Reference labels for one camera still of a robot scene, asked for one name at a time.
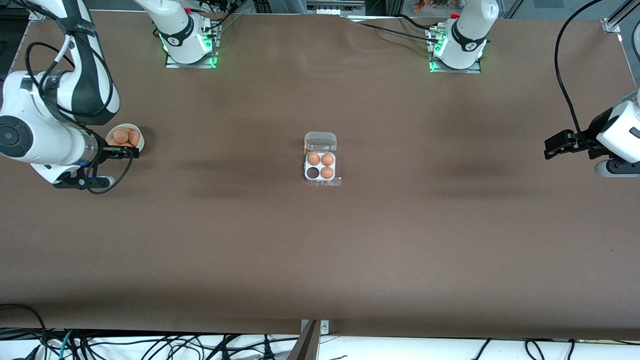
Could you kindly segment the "brown table cover sheet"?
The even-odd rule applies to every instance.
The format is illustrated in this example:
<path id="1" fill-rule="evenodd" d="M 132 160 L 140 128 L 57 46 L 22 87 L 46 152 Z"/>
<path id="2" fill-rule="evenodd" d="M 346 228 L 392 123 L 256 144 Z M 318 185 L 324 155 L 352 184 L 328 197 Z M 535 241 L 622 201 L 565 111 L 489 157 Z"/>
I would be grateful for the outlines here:
<path id="1" fill-rule="evenodd" d="M 494 23 L 480 74 L 334 15 L 227 22 L 216 69 L 168 69 L 144 13 L 94 12 L 146 146 L 109 193 L 0 156 L 0 303 L 49 327 L 375 337 L 640 338 L 640 179 L 585 152 L 562 23 Z M 340 186 L 304 178 L 337 136 Z"/>

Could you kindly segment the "clear plastic egg carton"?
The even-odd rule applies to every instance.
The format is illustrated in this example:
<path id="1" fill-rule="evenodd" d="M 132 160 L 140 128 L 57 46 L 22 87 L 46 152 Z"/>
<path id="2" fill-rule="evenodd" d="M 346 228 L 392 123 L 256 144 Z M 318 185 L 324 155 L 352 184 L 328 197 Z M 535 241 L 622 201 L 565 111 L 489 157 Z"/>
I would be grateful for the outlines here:
<path id="1" fill-rule="evenodd" d="M 302 158 L 302 174 L 306 182 L 313 186 L 332 186 L 339 187 L 342 185 L 342 177 L 338 176 L 338 158 L 336 150 L 338 149 L 338 137 L 333 132 L 311 131 L 307 132 L 304 137 L 304 155 Z M 307 154 L 316 152 L 320 157 L 325 153 L 331 153 L 335 157 L 334 165 L 330 166 L 334 170 L 334 177 L 324 180 L 320 176 L 323 164 L 318 166 L 310 166 L 307 162 Z"/>

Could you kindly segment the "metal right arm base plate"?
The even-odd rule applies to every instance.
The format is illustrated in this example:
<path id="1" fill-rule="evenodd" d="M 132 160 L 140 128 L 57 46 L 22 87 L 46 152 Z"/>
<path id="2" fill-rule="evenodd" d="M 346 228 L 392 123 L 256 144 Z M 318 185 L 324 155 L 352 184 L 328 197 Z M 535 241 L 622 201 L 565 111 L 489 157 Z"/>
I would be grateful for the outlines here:
<path id="1" fill-rule="evenodd" d="M 218 62 L 221 27 L 190 24 L 174 34 L 160 35 L 166 52 L 166 68 L 215 69 Z"/>

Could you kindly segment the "aluminium table edge frame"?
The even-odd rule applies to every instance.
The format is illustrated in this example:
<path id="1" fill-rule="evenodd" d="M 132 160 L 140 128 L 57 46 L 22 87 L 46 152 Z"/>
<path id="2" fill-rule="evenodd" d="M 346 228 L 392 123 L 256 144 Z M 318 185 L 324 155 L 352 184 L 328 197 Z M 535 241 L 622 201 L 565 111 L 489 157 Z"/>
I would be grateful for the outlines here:
<path id="1" fill-rule="evenodd" d="M 636 54 L 636 48 L 634 47 L 634 35 L 631 32 L 620 32 L 622 47 L 624 48 L 624 54 L 626 56 L 631 75 L 634 83 L 637 87 L 640 87 L 640 59 Z"/>

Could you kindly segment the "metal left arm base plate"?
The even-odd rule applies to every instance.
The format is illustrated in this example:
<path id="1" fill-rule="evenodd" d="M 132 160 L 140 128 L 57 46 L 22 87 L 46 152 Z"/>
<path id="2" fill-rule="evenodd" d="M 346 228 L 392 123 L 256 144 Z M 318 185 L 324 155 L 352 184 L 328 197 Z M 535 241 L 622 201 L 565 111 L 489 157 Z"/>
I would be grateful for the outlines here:
<path id="1" fill-rule="evenodd" d="M 425 30 L 429 53 L 429 70 L 432 73 L 478 74 L 482 71 L 480 58 L 486 39 L 482 42 L 461 44 L 448 37 L 446 29 L 435 27 Z"/>

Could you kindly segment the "metal frame rack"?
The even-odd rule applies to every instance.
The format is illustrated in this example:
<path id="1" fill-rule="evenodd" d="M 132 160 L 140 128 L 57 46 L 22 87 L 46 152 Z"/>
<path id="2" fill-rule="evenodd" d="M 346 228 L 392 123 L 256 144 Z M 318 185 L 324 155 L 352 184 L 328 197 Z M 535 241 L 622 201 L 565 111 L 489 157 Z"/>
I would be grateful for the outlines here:
<path id="1" fill-rule="evenodd" d="M 305 0 L 309 14 L 384 16 L 387 0 Z"/>

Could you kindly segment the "person legs in jeans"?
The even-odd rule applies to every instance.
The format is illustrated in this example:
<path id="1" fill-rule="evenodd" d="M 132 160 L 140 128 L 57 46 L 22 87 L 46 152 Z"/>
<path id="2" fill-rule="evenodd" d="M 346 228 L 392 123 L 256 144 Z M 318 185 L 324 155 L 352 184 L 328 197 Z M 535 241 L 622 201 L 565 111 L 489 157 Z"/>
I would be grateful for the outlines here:
<path id="1" fill-rule="evenodd" d="M 268 0 L 273 14 L 307 14 L 307 0 Z"/>

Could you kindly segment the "small metal bracket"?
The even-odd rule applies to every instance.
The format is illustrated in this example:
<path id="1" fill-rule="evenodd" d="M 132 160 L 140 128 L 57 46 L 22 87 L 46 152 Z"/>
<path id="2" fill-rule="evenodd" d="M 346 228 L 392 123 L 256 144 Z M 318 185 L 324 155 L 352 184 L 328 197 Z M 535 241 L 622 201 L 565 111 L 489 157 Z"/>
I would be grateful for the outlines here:
<path id="1" fill-rule="evenodd" d="M 302 334 L 306 328 L 306 325 L 310 322 L 309 319 L 302 319 L 300 333 Z M 329 319 L 320 319 L 317 321 L 319 333 L 321 336 L 329 335 L 330 333 L 330 321 Z"/>

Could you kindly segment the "small white bowl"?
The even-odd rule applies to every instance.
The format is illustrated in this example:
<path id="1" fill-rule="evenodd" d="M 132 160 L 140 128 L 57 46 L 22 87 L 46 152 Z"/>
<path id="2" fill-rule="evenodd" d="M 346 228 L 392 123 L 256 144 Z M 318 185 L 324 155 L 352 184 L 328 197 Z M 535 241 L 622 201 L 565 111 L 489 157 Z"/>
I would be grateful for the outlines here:
<path id="1" fill-rule="evenodd" d="M 139 132 L 139 133 L 141 134 L 141 141 L 139 142 L 139 145 L 138 145 L 138 146 L 135 146 L 135 148 L 137 148 L 137 149 L 138 149 L 138 151 L 142 152 L 142 150 L 143 150 L 144 146 L 146 145 L 146 141 L 145 141 L 144 136 L 143 136 L 143 134 L 142 134 L 142 130 L 141 130 L 140 128 L 138 128 L 136 125 L 133 125 L 133 124 L 130 124 L 130 123 L 123 123 L 123 124 L 120 124 L 120 125 L 114 126 L 114 128 L 112 128 L 112 130 L 110 130 L 110 131 L 107 133 L 107 135 L 106 135 L 106 137 L 105 137 L 106 142 L 108 142 L 108 141 L 110 141 L 111 139 L 113 139 L 113 132 L 114 132 L 114 130 L 119 129 L 119 128 L 121 128 L 121 127 L 128 127 L 128 128 L 132 128 L 132 129 L 134 129 L 135 131 L 137 131 L 137 132 Z"/>

